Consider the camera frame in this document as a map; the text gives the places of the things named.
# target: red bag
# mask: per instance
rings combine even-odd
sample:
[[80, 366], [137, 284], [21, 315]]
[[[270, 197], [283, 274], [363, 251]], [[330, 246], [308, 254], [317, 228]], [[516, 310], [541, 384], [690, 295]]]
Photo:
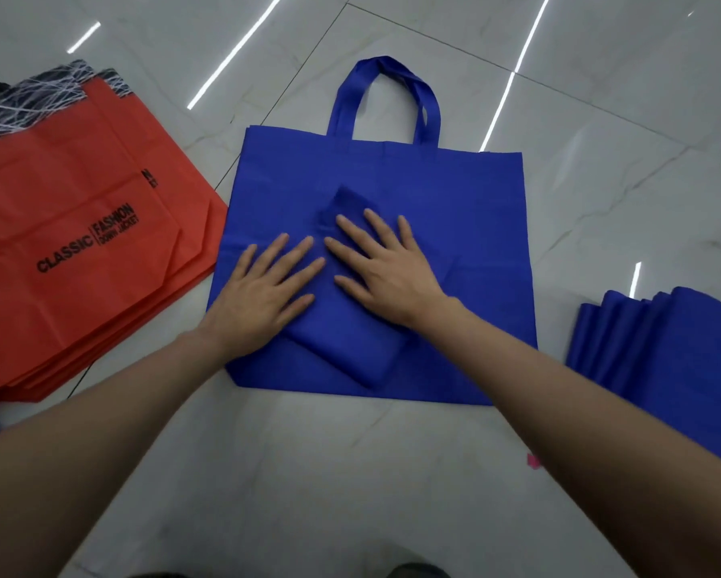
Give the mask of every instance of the red bag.
[[[103, 325], [57, 358], [12, 381], [10, 384], [16, 387], [0, 390], [0, 401], [38, 401], [44, 398], [210, 275], [226, 218], [226, 205], [221, 198], [114, 71], [102, 74], [106, 81], [100, 77], [88, 80], [92, 69], [86, 63], [75, 61], [71, 67], [75, 69], [77, 81], [86, 81], [83, 87], [86, 94], [101, 110], [155, 187], [155, 193], [182, 226], [179, 243], [182, 243], [183, 251], [178, 256], [174, 251], [174, 263], [184, 265], [134, 308]], [[122, 97], [116, 95], [113, 88]], [[207, 222], [201, 222], [203, 216]], [[192, 256], [195, 251], [199, 255], [185, 262], [186, 257]]]
[[0, 94], [0, 386], [160, 288], [178, 235], [73, 79]]

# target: marble floor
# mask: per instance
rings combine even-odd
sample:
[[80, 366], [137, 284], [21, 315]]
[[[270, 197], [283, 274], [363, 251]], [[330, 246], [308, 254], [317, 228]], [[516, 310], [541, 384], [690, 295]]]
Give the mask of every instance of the marble floor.
[[[721, 0], [0, 0], [0, 81], [72, 57], [116, 68], [226, 200], [248, 125], [323, 133], [336, 88], [375, 55], [433, 87], [442, 147], [523, 153], [541, 350], [562, 358], [579, 304], [628, 293], [638, 262], [637, 297], [721, 299]], [[414, 119], [381, 77], [355, 137], [410, 142]], [[0, 404], [0, 422], [192, 328], [209, 288], [40, 404]], [[630, 576], [525, 457], [494, 408], [241, 389], [221, 373], [63, 576], [378, 576], [409, 559], [455, 578]]]

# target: left hand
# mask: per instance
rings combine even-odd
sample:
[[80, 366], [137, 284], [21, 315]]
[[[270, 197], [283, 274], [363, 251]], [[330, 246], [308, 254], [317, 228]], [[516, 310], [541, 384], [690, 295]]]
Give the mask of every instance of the left hand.
[[305, 237], [269, 267], [286, 242], [288, 235], [283, 233], [252, 267], [257, 247], [249, 245], [237, 261], [230, 281], [197, 327], [196, 333], [217, 346], [224, 362], [259, 350], [313, 302], [315, 296], [305, 294], [289, 303], [323, 269], [326, 260], [320, 257], [284, 280], [310, 250], [313, 238]]

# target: blue bag handle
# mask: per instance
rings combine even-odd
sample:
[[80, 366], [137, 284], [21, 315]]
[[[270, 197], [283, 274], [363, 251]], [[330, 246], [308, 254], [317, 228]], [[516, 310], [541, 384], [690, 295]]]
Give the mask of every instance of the blue bag handle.
[[[413, 133], [413, 143], [437, 148], [438, 136], [441, 135], [441, 109], [433, 90], [393, 57], [386, 56], [358, 61], [344, 79], [336, 92], [327, 135], [352, 139], [360, 101], [380, 73], [402, 82], [417, 102], [417, 127]], [[428, 113], [427, 123], [424, 121], [423, 109]]]

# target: right hand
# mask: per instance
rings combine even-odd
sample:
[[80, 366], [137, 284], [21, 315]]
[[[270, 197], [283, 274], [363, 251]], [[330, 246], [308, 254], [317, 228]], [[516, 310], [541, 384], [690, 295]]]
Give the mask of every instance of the right hand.
[[438, 285], [404, 216], [398, 217], [400, 241], [377, 213], [366, 209], [364, 216], [375, 228], [381, 244], [342, 215], [336, 217], [336, 224], [368, 257], [331, 237], [326, 237], [325, 242], [328, 250], [359, 273], [366, 285], [346, 276], [334, 276], [334, 281], [367, 310], [417, 330], [428, 309], [448, 297]]

